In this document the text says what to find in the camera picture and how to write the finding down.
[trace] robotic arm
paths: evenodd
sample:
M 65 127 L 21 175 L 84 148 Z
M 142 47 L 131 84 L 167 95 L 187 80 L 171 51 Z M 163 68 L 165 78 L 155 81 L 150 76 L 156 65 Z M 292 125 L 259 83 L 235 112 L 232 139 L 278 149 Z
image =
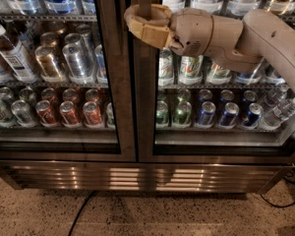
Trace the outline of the robotic arm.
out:
M 238 21 L 193 8 L 171 14 L 166 6 L 152 5 L 147 21 L 138 12 L 138 5 L 130 7 L 125 20 L 142 41 L 178 55 L 208 56 L 240 73 L 253 72 L 265 58 L 295 92 L 295 30 L 272 13 L 253 10 Z

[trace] bottom panel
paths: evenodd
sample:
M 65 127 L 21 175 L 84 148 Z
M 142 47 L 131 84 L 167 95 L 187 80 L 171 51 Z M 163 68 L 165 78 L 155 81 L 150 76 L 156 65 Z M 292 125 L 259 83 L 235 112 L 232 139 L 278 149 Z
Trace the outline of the bottom panel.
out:
M 0 176 L 14 189 L 264 194 L 292 168 L 293 165 L 177 165 L 0 160 Z

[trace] beverage cooler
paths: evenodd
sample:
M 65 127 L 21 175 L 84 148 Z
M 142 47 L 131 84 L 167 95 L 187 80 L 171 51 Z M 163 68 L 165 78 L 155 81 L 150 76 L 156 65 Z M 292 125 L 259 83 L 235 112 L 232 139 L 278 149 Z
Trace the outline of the beverage cooler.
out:
M 294 167 L 295 87 L 267 60 L 239 74 L 142 43 L 123 18 L 135 4 L 146 18 L 150 4 L 238 20 L 266 8 L 295 28 L 295 0 L 0 0 L 0 177 L 266 193 Z M 277 121 L 277 105 L 289 116 Z

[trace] terrazzo floor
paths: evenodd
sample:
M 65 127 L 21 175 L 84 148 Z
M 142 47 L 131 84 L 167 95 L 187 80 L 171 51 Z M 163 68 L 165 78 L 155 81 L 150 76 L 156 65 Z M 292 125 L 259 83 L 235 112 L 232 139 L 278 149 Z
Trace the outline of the terrazzo floor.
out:
M 89 191 L 15 191 L 0 179 L 1 235 L 68 235 Z M 265 195 L 278 205 L 295 199 L 279 182 Z M 256 194 L 97 192 L 72 235 L 295 236 L 295 206 L 275 208 Z

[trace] speckled floor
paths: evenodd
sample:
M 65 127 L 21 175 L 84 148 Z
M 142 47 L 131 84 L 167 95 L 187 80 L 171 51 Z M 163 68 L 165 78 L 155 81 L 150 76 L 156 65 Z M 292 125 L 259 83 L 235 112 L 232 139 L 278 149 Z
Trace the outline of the speckled floor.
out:
M 1 235 L 68 235 L 88 191 L 15 191 L 0 179 Z M 295 198 L 281 181 L 266 197 L 278 205 Z M 279 209 L 256 194 L 98 192 L 73 235 L 295 236 L 295 206 Z

